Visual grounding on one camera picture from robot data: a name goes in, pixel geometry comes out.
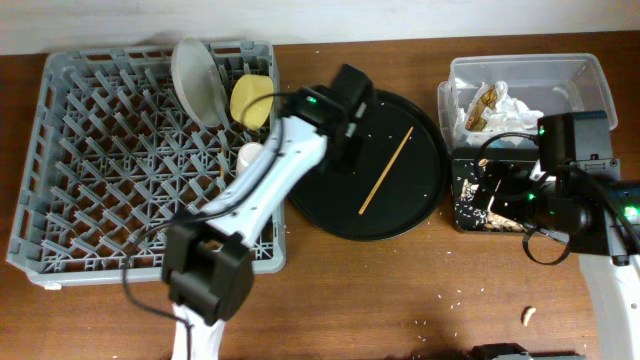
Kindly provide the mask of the gold coffee stick wrapper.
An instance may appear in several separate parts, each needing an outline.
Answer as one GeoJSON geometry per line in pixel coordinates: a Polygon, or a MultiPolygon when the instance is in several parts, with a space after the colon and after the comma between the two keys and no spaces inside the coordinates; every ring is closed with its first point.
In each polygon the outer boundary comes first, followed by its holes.
{"type": "Polygon", "coordinates": [[[488,120],[484,113],[487,109],[494,110],[498,100],[498,90],[495,85],[480,90],[470,110],[467,112],[465,129],[470,132],[482,132],[488,120]]]}

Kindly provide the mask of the wooden chopstick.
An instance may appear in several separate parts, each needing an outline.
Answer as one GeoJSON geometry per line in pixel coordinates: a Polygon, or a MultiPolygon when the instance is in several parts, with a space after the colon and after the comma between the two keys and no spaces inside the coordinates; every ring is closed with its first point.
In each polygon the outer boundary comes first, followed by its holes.
{"type": "Polygon", "coordinates": [[[400,144],[398,145],[398,147],[396,148],[395,152],[393,153],[393,155],[391,156],[391,158],[389,159],[389,161],[387,162],[386,166],[384,167],[382,173],[380,174],[380,176],[378,177],[376,183],[374,184],[374,186],[372,187],[372,189],[370,190],[367,198],[365,199],[364,203],[361,205],[360,209],[358,210],[358,215],[363,215],[365,213],[365,211],[367,210],[369,204],[371,203],[371,201],[373,200],[373,198],[375,197],[378,189],[380,188],[380,186],[382,185],[382,183],[384,182],[387,174],[389,173],[389,171],[391,170],[391,168],[393,167],[394,163],[396,162],[397,158],[399,157],[401,151],[403,150],[406,142],[409,140],[409,138],[411,137],[412,133],[413,133],[414,127],[411,126],[409,128],[409,130],[406,132],[404,138],[402,139],[402,141],[400,142],[400,144]]]}
{"type": "Polygon", "coordinates": [[[224,181],[224,177],[225,177],[224,162],[226,161],[226,158],[225,158],[225,151],[224,151],[223,145],[220,146],[220,151],[217,155],[217,160],[219,165],[219,179],[221,181],[224,181]]]}

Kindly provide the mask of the yellow bowl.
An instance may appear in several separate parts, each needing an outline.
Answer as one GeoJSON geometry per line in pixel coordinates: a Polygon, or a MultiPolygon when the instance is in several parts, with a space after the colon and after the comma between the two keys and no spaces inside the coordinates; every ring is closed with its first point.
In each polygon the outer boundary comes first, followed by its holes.
{"type": "Polygon", "coordinates": [[[249,129],[259,129],[271,112],[273,93],[274,83],[269,76],[243,75],[231,93],[231,116],[249,129]]]}

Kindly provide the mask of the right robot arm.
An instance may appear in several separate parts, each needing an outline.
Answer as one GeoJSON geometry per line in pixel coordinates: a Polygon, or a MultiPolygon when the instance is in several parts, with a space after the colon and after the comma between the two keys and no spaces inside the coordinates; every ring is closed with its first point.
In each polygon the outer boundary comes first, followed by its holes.
{"type": "Polygon", "coordinates": [[[639,184],[620,178],[604,111],[545,116],[525,134],[538,149],[528,175],[494,161],[482,169],[486,140],[473,159],[477,199],[534,234],[566,242],[578,257],[605,359],[639,356],[639,184]]]}

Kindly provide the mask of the pink cup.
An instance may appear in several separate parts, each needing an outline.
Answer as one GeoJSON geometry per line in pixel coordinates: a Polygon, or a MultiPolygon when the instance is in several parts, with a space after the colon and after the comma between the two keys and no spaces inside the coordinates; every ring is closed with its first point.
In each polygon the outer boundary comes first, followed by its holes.
{"type": "Polygon", "coordinates": [[[263,145],[257,142],[249,142],[244,144],[237,155],[236,173],[241,175],[255,160],[263,148],[263,145]]]}

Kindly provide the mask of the white napkin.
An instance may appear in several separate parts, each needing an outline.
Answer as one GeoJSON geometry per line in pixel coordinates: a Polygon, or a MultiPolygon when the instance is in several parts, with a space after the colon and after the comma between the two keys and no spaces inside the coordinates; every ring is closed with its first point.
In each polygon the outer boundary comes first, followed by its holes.
{"type": "Polygon", "coordinates": [[[498,81],[493,84],[482,83],[471,103],[466,107],[458,108],[456,126],[459,130],[466,132],[465,141],[467,143],[479,146],[482,143],[482,137],[491,137],[506,132],[523,133],[532,131],[536,127],[537,120],[543,117],[544,113],[540,110],[531,109],[518,98],[511,97],[508,94],[508,90],[509,87],[504,81],[498,81]],[[487,126],[482,132],[467,131],[465,129],[467,112],[470,110],[479,91],[492,85],[495,85],[498,90],[498,100],[494,110],[487,109],[484,113],[485,118],[488,120],[487,126]]]}

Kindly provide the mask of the grey plate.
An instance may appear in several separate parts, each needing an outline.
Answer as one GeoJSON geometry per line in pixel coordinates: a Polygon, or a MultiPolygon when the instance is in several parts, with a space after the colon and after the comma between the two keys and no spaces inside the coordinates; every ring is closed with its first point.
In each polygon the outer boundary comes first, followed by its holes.
{"type": "Polygon", "coordinates": [[[173,49],[171,76],[178,100],[199,124],[217,127],[227,122],[226,90],[207,47],[196,38],[185,38],[173,49]]]}

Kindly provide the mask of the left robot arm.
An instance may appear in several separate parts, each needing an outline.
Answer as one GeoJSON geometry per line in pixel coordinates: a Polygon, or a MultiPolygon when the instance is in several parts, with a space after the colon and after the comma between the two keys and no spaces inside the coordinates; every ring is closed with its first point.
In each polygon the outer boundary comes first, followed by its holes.
{"type": "Polygon", "coordinates": [[[375,89],[344,64],[329,86],[286,96],[253,163],[211,202],[177,213],[165,232],[161,279],[173,304],[175,359],[215,359],[225,323],[254,282],[251,248],[295,184],[322,162],[347,155],[375,89]]]}

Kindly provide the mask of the food scraps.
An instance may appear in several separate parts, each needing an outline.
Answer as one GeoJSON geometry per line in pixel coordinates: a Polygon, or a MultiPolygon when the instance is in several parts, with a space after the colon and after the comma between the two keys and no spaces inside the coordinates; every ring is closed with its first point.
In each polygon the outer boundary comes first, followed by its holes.
{"type": "Polygon", "coordinates": [[[463,232],[523,233],[525,227],[491,211],[494,198],[474,203],[479,181],[470,159],[452,162],[452,194],[455,224],[463,232]]]}

